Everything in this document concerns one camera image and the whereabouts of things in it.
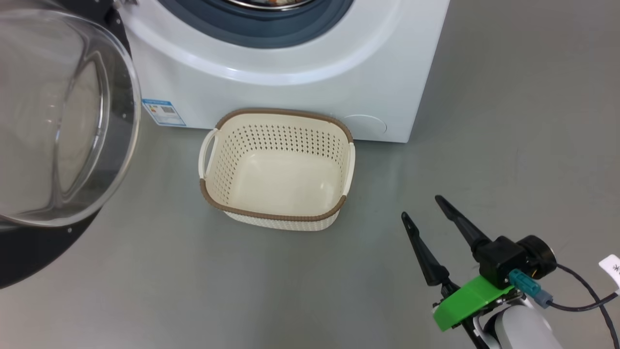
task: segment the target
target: cable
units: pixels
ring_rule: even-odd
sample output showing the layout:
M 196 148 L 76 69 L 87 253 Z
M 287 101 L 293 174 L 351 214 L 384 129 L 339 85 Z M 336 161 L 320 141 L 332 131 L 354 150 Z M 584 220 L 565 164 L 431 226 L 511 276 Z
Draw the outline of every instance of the cable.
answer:
M 590 304 L 589 306 L 583 306 L 583 307 L 565 307 L 565 306 L 561 306 L 557 303 L 553 303 L 552 301 L 548 301 L 547 304 L 549 304 L 551 307 L 554 307 L 556 309 L 560 309 L 560 310 L 564 310 L 567 312 L 586 312 L 588 310 L 593 310 L 596 309 L 600 306 L 603 306 L 604 304 L 608 303 L 609 301 L 611 301 L 612 299 L 615 299 L 616 297 L 618 297 L 617 293 L 612 293 L 610 295 L 608 295 L 607 297 L 603 298 L 600 301 L 594 302 L 592 304 Z
M 584 278 L 581 277 L 581 275 L 577 274 L 575 271 L 573 271 L 572 269 L 557 264 L 557 263 L 553 263 L 553 262 L 543 262 L 543 263 L 550 263 L 555 265 L 556 267 L 564 270 L 565 272 L 567 272 L 568 274 L 571 274 L 572 276 L 575 277 L 575 279 L 577 279 L 577 281 L 579 281 L 590 293 L 590 295 L 592 296 L 592 298 L 594 299 L 595 302 L 600 302 L 601 299 L 598 297 L 598 295 L 596 294 L 596 292 L 594 292 L 594 289 L 592 288 L 592 286 L 590 286 L 590 284 L 588 284 L 587 281 L 585 281 Z M 614 323 L 613 321 L 611 321 L 611 317 L 609 316 L 609 312 L 607 312 L 607 309 L 605 308 L 604 305 L 600 305 L 600 309 L 601 309 L 601 313 L 603 314 L 603 318 L 605 319 L 605 324 L 607 324 L 607 327 L 609 328 L 609 333 L 611 334 L 611 340 L 614 343 L 614 349 L 620 349 L 620 343 L 618 341 L 618 334 L 616 333 L 616 329 L 614 328 Z

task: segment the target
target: beige basket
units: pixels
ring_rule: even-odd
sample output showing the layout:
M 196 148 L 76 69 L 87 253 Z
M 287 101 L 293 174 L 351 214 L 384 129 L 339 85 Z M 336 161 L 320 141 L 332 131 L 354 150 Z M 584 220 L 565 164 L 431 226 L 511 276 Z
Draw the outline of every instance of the beige basket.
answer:
M 330 226 L 354 167 L 353 137 L 343 123 L 281 109 L 228 114 L 205 137 L 198 159 L 200 189 L 211 205 L 241 222 L 286 230 Z

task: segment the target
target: sticker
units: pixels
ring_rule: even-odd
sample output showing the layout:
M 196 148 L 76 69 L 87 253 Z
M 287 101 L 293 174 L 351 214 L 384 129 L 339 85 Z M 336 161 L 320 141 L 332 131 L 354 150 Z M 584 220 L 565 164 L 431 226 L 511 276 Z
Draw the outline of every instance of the sticker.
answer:
M 616 255 L 610 255 L 600 261 L 598 265 L 601 266 L 601 268 L 605 270 L 612 279 L 614 279 L 620 288 L 620 258 L 616 257 Z
M 187 127 L 172 103 L 157 99 L 143 99 L 142 105 L 149 112 L 153 120 L 161 126 Z

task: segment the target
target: green mount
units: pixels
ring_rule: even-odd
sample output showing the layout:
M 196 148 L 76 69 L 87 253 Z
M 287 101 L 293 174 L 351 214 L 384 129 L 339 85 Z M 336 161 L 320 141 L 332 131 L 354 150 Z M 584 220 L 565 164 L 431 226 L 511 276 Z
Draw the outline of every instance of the green mount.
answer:
M 505 289 L 497 289 L 485 278 L 478 276 L 444 299 L 435 310 L 433 318 L 440 330 L 444 332 L 488 304 L 495 302 L 513 288 L 509 286 Z

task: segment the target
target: basket handle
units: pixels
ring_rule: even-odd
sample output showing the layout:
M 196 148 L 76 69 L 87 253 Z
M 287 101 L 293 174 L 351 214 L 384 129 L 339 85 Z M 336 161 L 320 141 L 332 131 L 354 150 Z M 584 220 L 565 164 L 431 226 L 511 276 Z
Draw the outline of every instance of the basket handle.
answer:
M 218 129 L 211 130 L 206 135 L 205 140 L 202 141 L 202 146 L 200 147 L 200 155 L 198 156 L 198 175 L 202 179 L 205 179 L 209 175 L 209 169 L 211 169 L 211 161 L 213 160 L 213 155 L 215 154 L 215 145 L 217 143 L 217 138 L 215 141 L 216 143 L 213 144 L 213 148 L 211 149 L 211 155 L 209 156 L 209 162 L 207 163 L 205 168 L 206 149 L 209 147 L 209 143 L 211 143 L 211 140 L 213 140 L 213 137 L 217 135 L 218 131 Z
M 353 181 L 353 169 L 355 168 L 355 146 L 353 143 L 349 143 L 349 159 L 348 159 L 347 181 L 345 182 L 342 195 L 347 195 L 348 190 L 351 188 L 351 182 Z

